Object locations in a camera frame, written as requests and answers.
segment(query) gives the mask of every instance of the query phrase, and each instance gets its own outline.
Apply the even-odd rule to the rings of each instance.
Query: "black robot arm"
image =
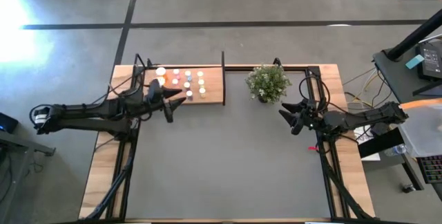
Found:
[[[403,123],[408,115],[395,102],[387,102],[377,109],[360,113],[328,111],[322,116],[316,111],[315,102],[304,99],[298,104],[282,103],[287,111],[279,110],[291,127],[291,133],[298,135],[303,127],[314,129],[325,136],[335,138],[347,131],[369,124],[383,122],[386,124]]]
[[[118,93],[118,97],[104,100],[101,104],[54,104],[33,109],[31,121],[37,134],[48,134],[62,129],[80,129],[89,131],[107,131],[117,140],[121,140],[131,132],[131,119],[140,118],[152,112],[164,111],[167,122],[173,121],[173,111],[185,101],[185,97],[167,100],[177,95],[181,89],[170,89],[160,86],[155,79],[149,84],[147,95],[143,95],[144,85],[136,86],[137,80],[144,76],[134,70],[131,87]]]
[[[335,142],[337,138],[347,131],[354,130],[357,127],[363,127],[368,124],[383,122],[386,124],[403,123],[408,115],[400,108],[400,105],[394,102],[385,103],[382,107],[371,109],[360,113],[348,113],[340,111],[326,111],[324,107],[325,99],[321,99],[316,107],[314,100],[304,99],[298,104],[285,104],[282,106],[288,110],[279,110],[279,113],[289,123],[291,133],[298,135],[303,127],[308,127],[319,132],[319,142]],[[319,152],[324,162],[324,172],[328,178],[333,181],[339,192],[345,199],[345,202],[351,207],[357,218],[370,219],[369,214],[364,212],[362,207],[354,200],[352,195],[345,188],[343,182],[336,175],[330,165],[325,152]]]

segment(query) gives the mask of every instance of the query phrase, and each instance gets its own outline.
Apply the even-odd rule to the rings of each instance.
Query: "keyboard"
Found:
[[[442,183],[442,155],[417,158],[425,183]]]

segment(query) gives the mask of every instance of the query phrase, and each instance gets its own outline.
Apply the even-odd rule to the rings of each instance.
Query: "plastic container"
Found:
[[[384,150],[386,156],[397,156],[407,152],[407,147],[404,144],[396,145],[390,149]]]
[[[442,154],[442,99],[402,104],[409,118],[398,126],[412,157]]]

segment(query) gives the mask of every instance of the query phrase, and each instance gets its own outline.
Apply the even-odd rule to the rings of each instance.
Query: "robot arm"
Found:
[[[380,108],[360,113],[328,111],[322,116],[319,116],[315,102],[311,100],[304,99],[299,104],[282,103],[282,106],[289,112],[279,110],[279,113],[289,123],[291,133],[294,135],[298,135],[302,128],[306,126],[333,138],[368,124],[379,122],[400,124],[408,118],[400,105],[395,102],[387,102]]]
[[[135,73],[133,80],[144,80],[144,74]],[[44,105],[31,111],[31,121],[37,134],[48,134],[62,129],[80,129],[89,131],[107,131],[121,139],[131,132],[131,119],[154,111],[164,111],[167,122],[173,122],[173,111],[185,101],[185,97],[167,100],[177,95],[181,89],[160,86],[158,80],[149,84],[147,95],[143,95],[143,84],[131,87],[111,100],[101,104],[54,104]]]

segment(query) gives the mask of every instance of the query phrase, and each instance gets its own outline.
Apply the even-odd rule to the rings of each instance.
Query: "gray floor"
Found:
[[[226,106],[181,106],[172,124],[161,113],[142,123],[127,218],[330,216],[320,159],[306,152],[316,134],[295,137],[280,105],[250,102],[247,75],[226,74]],[[297,85],[305,74],[287,77]],[[281,100],[301,99],[295,86]]]
[[[0,112],[17,118],[18,134],[57,148],[31,173],[12,223],[54,223],[77,218],[96,133],[60,131],[36,136],[28,111],[40,103],[90,102],[111,76],[120,30],[13,30],[17,24],[97,24],[124,21],[129,0],[0,0]],[[133,22],[307,21],[422,19],[440,1],[399,0],[137,0]],[[373,67],[372,53],[393,46],[416,26],[204,28],[131,30],[122,63],[135,53],[158,63],[336,63],[345,82]],[[345,85],[357,93],[362,77]],[[370,101],[379,81],[362,96]],[[386,96],[387,90],[379,98]],[[440,223],[442,206],[428,187],[404,195],[401,167],[368,171],[376,215],[386,220]]]

